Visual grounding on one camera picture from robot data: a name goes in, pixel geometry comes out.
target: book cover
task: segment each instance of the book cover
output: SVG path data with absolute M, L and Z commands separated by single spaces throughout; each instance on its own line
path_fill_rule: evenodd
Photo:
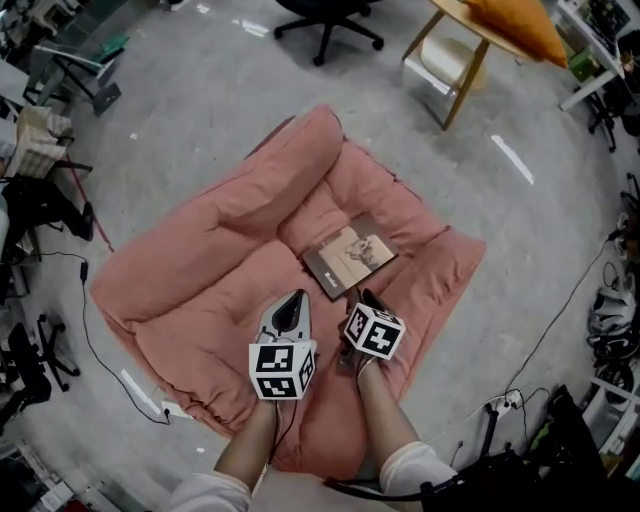
M 398 255 L 397 247 L 370 215 L 327 237 L 302 254 L 302 260 L 331 300 Z

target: forearm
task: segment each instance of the forearm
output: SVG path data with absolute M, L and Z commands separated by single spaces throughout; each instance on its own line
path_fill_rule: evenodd
M 381 468 L 398 449 L 419 441 L 418 434 L 389 391 L 378 361 L 362 370 L 358 389 L 373 454 Z
M 276 404 L 260 400 L 244 428 L 231 440 L 215 470 L 244 482 L 253 491 L 273 447 Z

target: pink sofa cushion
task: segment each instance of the pink sofa cushion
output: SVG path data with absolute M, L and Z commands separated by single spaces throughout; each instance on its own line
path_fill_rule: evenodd
M 329 301 L 298 257 L 362 213 L 371 214 L 400 251 L 365 283 L 407 324 L 395 358 L 384 367 L 400 399 L 482 259 L 484 244 L 447 227 L 365 150 L 345 140 L 327 106 L 290 123 L 230 178 L 117 251 L 91 293 L 151 378 L 189 414 L 231 436 L 256 401 L 247 353 L 262 312 L 296 288 L 307 290 L 318 371 L 275 464 L 348 478 L 362 461 L 367 437 L 353 378 L 336 373 L 345 304 Z M 284 407 L 287 424 L 291 405 Z

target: concrete floor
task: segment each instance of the concrete floor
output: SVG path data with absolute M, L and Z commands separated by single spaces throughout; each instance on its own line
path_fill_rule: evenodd
M 624 175 L 640 158 L 637 142 L 621 128 L 620 147 L 609 154 L 604 135 L 587 132 L 587 106 L 558 109 L 573 86 L 568 72 L 548 64 L 519 66 L 495 48 L 487 60 L 487 88 L 469 97 L 452 129 L 442 132 L 417 97 L 429 86 L 403 81 L 399 66 L 404 48 L 433 12 L 423 0 L 375 4 L 363 23 L 385 37 L 384 51 L 337 29 L 327 64 L 317 69 L 310 60 L 319 28 L 276 42 L 234 23 L 273 28 L 295 19 L 272 0 L 199 0 L 177 13 L 152 10 L 130 32 L 116 74 L 122 98 L 99 119 L 85 104 L 72 116 L 72 155 L 95 166 L 82 181 L 115 248 L 224 176 L 284 118 L 323 102 L 350 137 L 448 222 L 486 240 L 483 264 L 402 404 L 423 439 L 503 391 L 613 229 Z M 474 41 L 450 21 L 436 32 Z M 432 108 L 442 110 L 438 95 L 427 95 Z M 519 155 L 533 185 L 492 135 Z M 74 193 L 64 174 L 59 179 Z M 44 228 L 40 239 L 43 252 L 84 255 L 90 278 L 109 256 L 99 236 L 85 244 Z M 609 250 L 606 256 L 612 258 Z M 525 395 L 562 382 L 576 398 L 585 392 L 591 373 L 585 319 L 604 261 L 516 381 Z M 32 271 L 33 293 L 23 303 L 34 322 L 42 311 L 64 319 L 67 350 L 82 377 L 69 393 L 57 391 L 50 402 L 27 409 L 11 428 L 78 486 L 102 480 L 157 508 L 184 477 L 209 470 L 226 441 L 188 419 L 152 425 L 133 409 L 86 344 L 78 273 L 75 259 L 49 257 Z M 117 372 L 126 368 L 153 393 L 91 303 L 87 325 L 105 363 Z M 527 406 L 530 430 L 543 396 Z M 477 454 L 481 420 L 479 414 L 434 442 L 444 460 L 458 440 L 465 446 L 456 467 Z M 494 449 L 523 438 L 521 412 L 510 413 L 498 425 Z

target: orange pillow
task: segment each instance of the orange pillow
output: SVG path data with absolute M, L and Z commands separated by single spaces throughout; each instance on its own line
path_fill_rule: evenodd
M 467 5 L 479 21 L 511 36 L 541 58 L 567 67 L 560 36 L 539 0 L 467 0 Z

